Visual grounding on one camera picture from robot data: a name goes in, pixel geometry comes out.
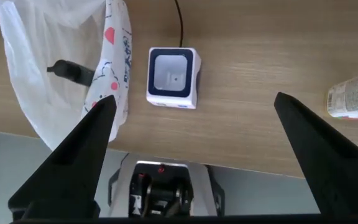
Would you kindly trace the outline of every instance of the black wire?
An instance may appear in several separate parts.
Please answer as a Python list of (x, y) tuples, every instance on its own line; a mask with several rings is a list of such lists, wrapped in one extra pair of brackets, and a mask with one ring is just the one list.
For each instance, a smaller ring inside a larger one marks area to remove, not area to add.
[(178, 14), (179, 14), (179, 20), (180, 20), (180, 42), (179, 47), (182, 47), (183, 45), (183, 19), (181, 18), (181, 12), (180, 12), (180, 6), (178, 3), (178, 0), (175, 0), (175, 4), (177, 5)]

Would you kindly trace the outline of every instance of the white square device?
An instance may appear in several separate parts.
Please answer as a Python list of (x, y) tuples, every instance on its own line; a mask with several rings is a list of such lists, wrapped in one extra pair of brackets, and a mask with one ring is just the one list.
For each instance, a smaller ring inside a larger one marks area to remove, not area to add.
[(197, 107), (201, 59), (193, 48), (152, 47), (147, 101), (156, 106)]

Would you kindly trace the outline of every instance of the white plastic bag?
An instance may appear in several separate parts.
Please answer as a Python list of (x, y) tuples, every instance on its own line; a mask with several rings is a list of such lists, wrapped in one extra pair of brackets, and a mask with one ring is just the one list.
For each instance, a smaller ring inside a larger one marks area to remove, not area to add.
[[(19, 104), (50, 149), (95, 102), (112, 94), (117, 112), (110, 141), (116, 137), (127, 114), (132, 50), (131, 25), (122, 0), (0, 0), (0, 25)], [(96, 70), (89, 91), (47, 73), (47, 67), (59, 59)]]

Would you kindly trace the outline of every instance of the wooden table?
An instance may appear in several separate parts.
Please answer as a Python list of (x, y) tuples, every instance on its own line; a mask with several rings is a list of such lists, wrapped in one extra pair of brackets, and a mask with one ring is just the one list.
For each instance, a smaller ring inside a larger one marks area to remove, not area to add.
[[(328, 88), (358, 75), (358, 1), (179, 0), (184, 45), (203, 60), (196, 110), (145, 99), (149, 48), (179, 43), (174, 2), (126, 3), (134, 49), (129, 117), (109, 146), (302, 176), (273, 101), (283, 91), (324, 116)], [(358, 121), (326, 120), (358, 145)], [(10, 85), (1, 36), (0, 131), (37, 136)]]

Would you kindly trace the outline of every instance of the yellow bottle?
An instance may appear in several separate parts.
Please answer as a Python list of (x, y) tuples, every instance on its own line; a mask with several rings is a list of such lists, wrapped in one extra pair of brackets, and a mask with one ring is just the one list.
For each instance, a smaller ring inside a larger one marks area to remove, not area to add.
[(326, 109), (335, 118), (358, 119), (358, 77), (331, 87)]

